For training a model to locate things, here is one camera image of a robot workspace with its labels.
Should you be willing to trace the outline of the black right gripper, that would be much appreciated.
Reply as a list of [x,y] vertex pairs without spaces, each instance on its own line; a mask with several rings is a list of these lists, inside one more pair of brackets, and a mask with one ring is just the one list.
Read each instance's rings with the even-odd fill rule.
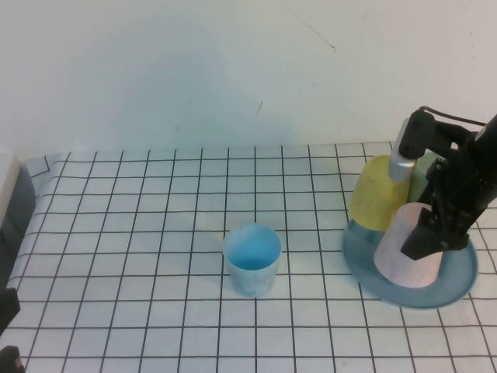
[[477,153],[438,155],[426,178],[425,203],[402,245],[412,260],[462,250],[467,231],[488,207],[488,159]]

